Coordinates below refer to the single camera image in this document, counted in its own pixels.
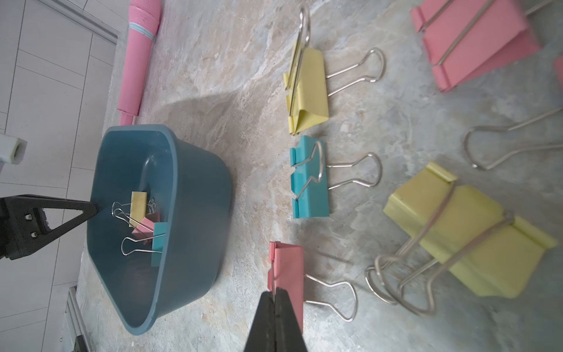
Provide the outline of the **teal plastic storage box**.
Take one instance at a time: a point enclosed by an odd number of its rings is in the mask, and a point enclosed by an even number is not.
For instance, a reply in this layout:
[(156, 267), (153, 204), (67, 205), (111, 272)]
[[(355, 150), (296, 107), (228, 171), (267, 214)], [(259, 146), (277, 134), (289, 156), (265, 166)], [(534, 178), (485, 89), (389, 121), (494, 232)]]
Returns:
[(226, 249), (232, 193), (226, 164), (166, 126), (107, 130), (87, 250), (131, 334), (144, 334), (211, 289)]

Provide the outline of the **small pink binder clip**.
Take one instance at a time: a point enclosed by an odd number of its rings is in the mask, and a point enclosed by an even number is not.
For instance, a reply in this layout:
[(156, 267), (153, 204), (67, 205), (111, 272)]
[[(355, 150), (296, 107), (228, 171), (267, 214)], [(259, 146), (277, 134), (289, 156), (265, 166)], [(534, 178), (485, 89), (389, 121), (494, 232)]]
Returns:
[[(356, 318), (359, 302), (355, 287), (348, 281), (329, 283), (306, 274), (304, 272), (302, 246), (272, 241), (269, 243), (269, 262), (271, 268), (268, 271), (268, 290), (272, 293), (276, 293), (278, 288), (287, 291), (301, 333), (303, 333), (303, 305), (305, 303), (329, 307), (347, 323), (351, 323)], [(304, 298), (305, 279), (312, 280), (329, 288), (348, 287), (353, 294), (354, 300), (351, 315), (348, 317), (343, 315), (332, 303), (306, 300)]]
[(155, 223), (161, 221), (159, 212), (146, 214), (145, 217), (134, 225), (132, 235), (137, 239), (150, 238), (154, 234)]

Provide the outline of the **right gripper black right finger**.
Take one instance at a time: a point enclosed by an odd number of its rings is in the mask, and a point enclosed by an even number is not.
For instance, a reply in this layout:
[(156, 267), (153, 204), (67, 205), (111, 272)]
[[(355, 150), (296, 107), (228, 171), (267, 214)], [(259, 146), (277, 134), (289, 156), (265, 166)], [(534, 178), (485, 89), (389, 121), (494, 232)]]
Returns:
[(277, 288), (274, 294), (275, 351), (308, 352), (290, 296), (285, 289)]

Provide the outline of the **large yellow binder clip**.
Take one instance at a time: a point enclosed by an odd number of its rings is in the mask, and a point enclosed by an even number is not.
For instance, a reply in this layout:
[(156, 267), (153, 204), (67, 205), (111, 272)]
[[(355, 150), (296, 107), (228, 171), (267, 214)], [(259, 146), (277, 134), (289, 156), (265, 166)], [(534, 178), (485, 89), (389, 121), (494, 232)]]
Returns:
[[(435, 162), (388, 198), (384, 213), (409, 239), (364, 272), (381, 301), (418, 316), (436, 311), (435, 281), (450, 272), (477, 296), (518, 297), (557, 240)], [(394, 285), (385, 270), (421, 246), (432, 260)]]

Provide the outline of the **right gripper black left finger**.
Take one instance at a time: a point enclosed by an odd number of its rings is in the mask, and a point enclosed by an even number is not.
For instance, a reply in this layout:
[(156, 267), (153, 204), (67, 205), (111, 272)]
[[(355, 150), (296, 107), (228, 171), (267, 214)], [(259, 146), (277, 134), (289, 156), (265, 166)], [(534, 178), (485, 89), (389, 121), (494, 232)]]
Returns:
[(274, 295), (265, 291), (260, 296), (255, 318), (244, 348), (245, 352), (276, 350), (276, 320)]

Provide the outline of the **teal binder clip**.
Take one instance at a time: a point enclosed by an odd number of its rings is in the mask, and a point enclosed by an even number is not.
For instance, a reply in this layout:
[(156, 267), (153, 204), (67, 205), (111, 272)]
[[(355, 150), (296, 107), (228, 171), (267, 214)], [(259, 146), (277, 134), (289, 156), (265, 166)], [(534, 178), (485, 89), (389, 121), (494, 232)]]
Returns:
[[(131, 237), (124, 238), (120, 247), (122, 254), (124, 256), (128, 256), (136, 252), (150, 254), (151, 267), (152, 268), (159, 267), (161, 263), (162, 253), (164, 250), (166, 236), (167, 236), (167, 227), (168, 227), (167, 222), (155, 223), (154, 234), (150, 238), (146, 238), (146, 239), (137, 239)], [(131, 241), (133, 243), (140, 243), (143, 244), (145, 247), (132, 249), (126, 252), (123, 249), (124, 243), (126, 241)]]
[[(373, 160), (378, 167), (374, 182), (352, 178), (332, 186), (328, 185), (327, 169), (351, 168), (365, 159)], [(373, 188), (381, 182), (383, 176), (381, 159), (371, 152), (349, 164), (327, 164), (324, 142), (310, 136), (302, 136), (297, 146), (290, 148), (290, 166), (294, 168), (290, 176), (294, 219), (328, 217), (330, 216), (328, 192), (348, 184)]]

